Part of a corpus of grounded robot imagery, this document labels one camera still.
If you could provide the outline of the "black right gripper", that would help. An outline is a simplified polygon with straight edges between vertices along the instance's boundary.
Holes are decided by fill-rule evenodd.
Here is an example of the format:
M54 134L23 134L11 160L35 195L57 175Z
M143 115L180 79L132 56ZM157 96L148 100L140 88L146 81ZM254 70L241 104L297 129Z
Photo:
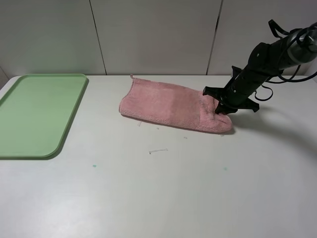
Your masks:
M223 88L205 87L203 95L218 101L216 114L229 114L239 109L256 112L259 104L249 97L267 80L276 77L280 72L277 60L282 53L282 43L259 43L251 52L248 64L244 69L233 67L232 78Z

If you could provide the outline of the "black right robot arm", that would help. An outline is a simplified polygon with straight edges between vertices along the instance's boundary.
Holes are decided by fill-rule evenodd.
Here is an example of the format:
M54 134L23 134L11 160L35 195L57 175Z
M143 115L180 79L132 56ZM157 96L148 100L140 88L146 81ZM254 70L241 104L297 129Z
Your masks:
M233 67L233 74L223 88L205 87L203 95L218 101L216 114L236 113L240 109L257 112L258 102L249 97L264 83L278 77L280 83L296 82L295 78L282 76L285 69L312 62L317 57L317 25L296 28L289 32L282 29L274 20L268 23L274 37L272 44L259 43L251 52L247 65L240 69Z

